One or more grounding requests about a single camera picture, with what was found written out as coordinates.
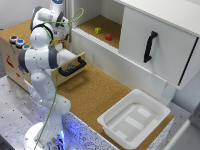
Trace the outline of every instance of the red object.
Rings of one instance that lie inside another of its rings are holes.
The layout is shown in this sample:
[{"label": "red object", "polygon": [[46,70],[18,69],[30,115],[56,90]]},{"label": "red object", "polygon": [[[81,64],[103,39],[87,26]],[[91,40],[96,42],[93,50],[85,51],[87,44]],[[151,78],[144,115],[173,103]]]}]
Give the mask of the red object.
[{"label": "red object", "polygon": [[20,75],[18,73],[16,73],[18,77],[20,77]]},{"label": "red object", "polygon": [[111,34],[106,34],[106,40],[111,41],[112,35]]},{"label": "red object", "polygon": [[7,62],[12,68],[14,68],[14,65],[12,64],[12,61],[11,61],[11,59],[10,59],[10,56],[8,56],[6,62]]}]

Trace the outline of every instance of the cabinet door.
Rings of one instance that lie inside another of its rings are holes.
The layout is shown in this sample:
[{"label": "cabinet door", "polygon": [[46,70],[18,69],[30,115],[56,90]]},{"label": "cabinet door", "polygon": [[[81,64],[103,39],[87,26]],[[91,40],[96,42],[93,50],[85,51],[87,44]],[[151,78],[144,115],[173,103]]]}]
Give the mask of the cabinet door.
[{"label": "cabinet door", "polygon": [[[144,63],[144,54],[151,32],[151,60]],[[192,53],[196,37],[160,22],[141,12],[125,8],[119,53],[131,61],[178,85]]]}]

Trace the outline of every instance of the handle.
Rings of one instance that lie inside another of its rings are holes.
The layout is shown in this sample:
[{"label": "handle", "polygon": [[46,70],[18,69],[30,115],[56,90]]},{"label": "handle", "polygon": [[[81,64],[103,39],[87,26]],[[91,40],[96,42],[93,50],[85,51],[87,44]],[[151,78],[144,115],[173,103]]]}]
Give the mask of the handle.
[{"label": "handle", "polygon": [[152,46],[153,39],[157,36],[158,36],[158,33],[154,32],[154,31],[151,32],[151,35],[149,36],[149,39],[147,41],[146,50],[144,53],[144,63],[147,63],[152,58],[149,54],[151,52],[151,46]]},{"label": "handle", "polygon": [[75,73],[76,71],[78,71],[79,69],[85,67],[86,65],[86,62],[84,60],[81,59],[81,57],[78,57],[78,62],[80,63],[78,66],[72,68],[72,69],[69,69],[67,71],[64,71],[62,70],[62,68],[60,67],[59,68],[59,73],[64,76],[64,77],[67,77],[67,76],[70,76],[71,74]]}]

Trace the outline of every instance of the brown work surface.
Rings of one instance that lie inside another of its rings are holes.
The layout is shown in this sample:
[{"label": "brown work surface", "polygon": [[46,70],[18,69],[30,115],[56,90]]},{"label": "brown work surface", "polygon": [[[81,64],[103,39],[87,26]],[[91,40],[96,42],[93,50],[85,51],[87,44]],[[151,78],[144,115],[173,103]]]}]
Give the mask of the brown work surface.
[{"label": "brown work surface", "polygon": [[[121,28],[122,26],[112,20],[109,20],[103,16],[98,16],[94,19],[91,19],[83,24],[77,26],[78,28],[82,29],[83,31],[99,38],[100,40],[119,48],[119,41],[121,35]],[[100,27],[101,33],[97,34],[95,32],[95,28]],[[106,40],[106,34],[112,35],[112,40]]]},{"label": "brown work surface", "polygon": [[[0,31],[0,36],[9,42],[10,36],[18,35],[19,38],[24,39],[27,44],[30,44],[30,22],[28,20],[2,30]],[[97,118],[129,92],[131,92],[131,89],[90,64],[87,64],[84,71],[58,88],[58,94],[65,96],[71,101],[72,107],[70,111],[120,150],[123,150],[123,148],[105,134],[102,126],[98,124]],[[137,150],[145,150],[172,119],[173,115],[169,115]]]}]

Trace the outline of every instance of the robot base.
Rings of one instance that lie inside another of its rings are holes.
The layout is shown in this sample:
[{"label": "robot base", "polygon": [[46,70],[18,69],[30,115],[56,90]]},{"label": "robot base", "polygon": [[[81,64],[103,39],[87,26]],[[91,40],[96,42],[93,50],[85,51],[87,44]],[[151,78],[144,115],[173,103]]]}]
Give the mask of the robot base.
[{"label": "robot base", "polygon": [[[40,129],[43,127],[43,123],[40,122],[38,124],[35,124],[32,126],[25,134],[24,137],[24,150],[49,150],[49,147],[46,146],[44,148],[36,146],[36,141],[34,140],[34,137],[37,135],[37,133],[40,131]],[[67,148],[67,145],[69,145],[69,139],[67,142],[65,142],[65,147]]]}]

